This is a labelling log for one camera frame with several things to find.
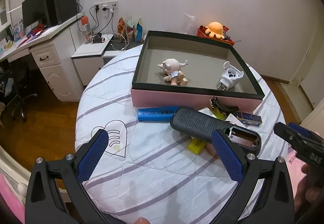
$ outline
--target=white plug-in device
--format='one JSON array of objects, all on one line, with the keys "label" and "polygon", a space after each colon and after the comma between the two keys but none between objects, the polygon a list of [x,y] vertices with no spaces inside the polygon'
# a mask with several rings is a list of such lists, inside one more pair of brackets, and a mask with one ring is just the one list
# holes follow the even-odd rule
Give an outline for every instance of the white plug-in device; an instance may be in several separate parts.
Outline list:
[{"label": "white plug-in device", "polygon": [[108,16],[108,4],[105,3],[102,5],[102,11],[104,16]]},{"label": "white plug-in device", "polygon": [[239,83],[239,80],[243,77],[244,72],[239,71],[233,67],[229,61],[224,63],[224,73],[221,75],[221,78],[218,82],[218,90],[228,90],[229,88],[235,86]]}]

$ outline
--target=computer monitor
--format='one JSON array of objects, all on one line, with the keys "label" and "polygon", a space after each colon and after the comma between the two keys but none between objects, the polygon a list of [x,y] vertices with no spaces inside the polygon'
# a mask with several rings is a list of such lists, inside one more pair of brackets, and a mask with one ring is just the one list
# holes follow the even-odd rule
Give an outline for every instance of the computer monitor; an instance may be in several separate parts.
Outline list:
[{"label": "computer monitor", "polygon": [[22,18],[24,28],[41,20],[46,24],[46,15],[43,0],[25,0],[22,2]]}]

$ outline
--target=open box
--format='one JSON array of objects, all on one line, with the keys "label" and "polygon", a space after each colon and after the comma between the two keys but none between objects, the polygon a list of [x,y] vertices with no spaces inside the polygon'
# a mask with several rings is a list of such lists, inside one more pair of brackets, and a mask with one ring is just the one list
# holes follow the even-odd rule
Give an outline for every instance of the open box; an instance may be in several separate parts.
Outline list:
[{"label": "open box", "polygon": [[[164,60],[175,58],[181,63],[188,80],[187,86],[165,82],[165,74],[158,67]],[[244,75],[239,83],[227,91],[217,90],[224,72],[224,63]],[[235,49],[224,42],[178,33],[149,31],[136,66],[132,81],[132,102],[138,107],[189,106],[201,109],[216,96],[240,111],[252,112],[262,102],[264,93],[254,75]]]}]

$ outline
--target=round table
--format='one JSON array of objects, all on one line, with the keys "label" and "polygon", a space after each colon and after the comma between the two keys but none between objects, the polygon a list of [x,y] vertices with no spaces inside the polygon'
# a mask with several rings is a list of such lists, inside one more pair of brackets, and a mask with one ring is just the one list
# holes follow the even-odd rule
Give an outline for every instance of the round table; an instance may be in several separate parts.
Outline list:
[{"label": "round table", "polygon": [[[142,46],[108,62],[86,87],[76,122],[76,151],[99,128],[109,134],[109,144],[85,189],[102,212],[133,223],[138,217],[151,224],[209,223],[237,186],[220,159],[205,150],[195,155],[187,149],[190,138],[180,136],[169,123],[139,123],[132,105],[132,78]],[[288,144],[273,133],[285,123],[279,104],[261,76],[250,67],[265,97],[254,113],[263,124],[248,128],[262,138],[260,159],[287,156]],[[244,210],[248,215],[263,180]]]}]

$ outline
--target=red tray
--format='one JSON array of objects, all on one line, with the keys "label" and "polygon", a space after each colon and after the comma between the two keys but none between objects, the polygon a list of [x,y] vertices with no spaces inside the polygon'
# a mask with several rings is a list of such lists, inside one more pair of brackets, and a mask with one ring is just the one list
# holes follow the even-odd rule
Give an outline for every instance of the red tray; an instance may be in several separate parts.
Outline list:
[{"label": "red tray", "polygon": [[[227,44],[230,44],[231,46],[233,46],[235,43],[233,42],[233,40],[231,40],[230,38],[228,40],[223,40],[223,39],[219,39],[219,38],[215,38],[215,37],[209,37],[205,34],[205,31],[206,31],[206,27],[204,26],[200,26],[198,28],[198,32],[197,32],[197,37],[204,37],[204,38],[209,38],[209,39],[213,39],[213,40],[217,40],[217,41],[221,41],[221,42],[224,42],[224,43],[227,43]],[[223,26],[223,30],[224,31],[227,31],[228,28]]]}]

